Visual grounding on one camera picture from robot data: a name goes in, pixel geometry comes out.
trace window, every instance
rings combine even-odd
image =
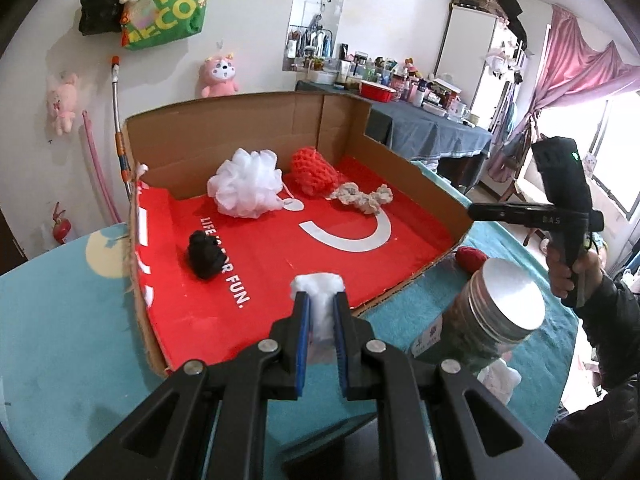
[[[311,19],[320,13],[322,0],[293,0],[289,25],[308,27]]]
[[[597,163],[593,179],[627,218],[640,202],[640,127],[632,119],[640,110],[640,93],[631,92],[608,101],[543,110],[538,120],[547,137],[571,137],[580,156],[587,152]]]

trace red bowl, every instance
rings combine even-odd
[[[393,88],[384,86],[378,83],[372,83],[369,81],[363,81],[360,85],[360,95],[373,101],[380,101],[381,103],[388,103],[396,93]]]

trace pink plush toy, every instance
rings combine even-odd
[[[58,88],[49,92],[47,99],[49,114],[54,118],[53,127],[60,136],[71,131],[76,118],[74,112],[78,102],[76,82],[78,82],[78,76],[70,74]]]
[[[233,95],[238,91],[238,84],[234,81],[236,69],[231,60],[233,54],[226,57],[209,57],[202,67],[202,79],[205,87],[202,97],[220,97]]]

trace mirror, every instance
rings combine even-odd
[[[344,0],[293,0],[283,70],[302,70],[305,56],[334,56],[343,3]]]

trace cluttered table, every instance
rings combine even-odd
[[[296,90],[346,92],[309,81],[298,81]],[[435,167],[440,158],[483,155],[478,160],[480,166],[489,155],[492,135],[479,126],[450,121],[404,101],[380,103],[361,99],[371,103],[367,135],[407,160],[424,160]]]
[[[545,322],[510,361],[522,382],[508,407],[544,438],[568,375],[577,319],[551,295],[542,266],[499,224],[476,222],[464,243],[513,260],[543,293]],[[136,325],[127,244],[127,226],[114,225],[0,276],[0,422],[39,480],[61,480],[161,383]],[[378,338],[407,348],[466,280],[447,257],[363,316]],[[264,477],[285,478],[284,461],[353,430],[375,409],[373,401],[342,399],[335,365],[308,367],[298,402],[269,404]]]

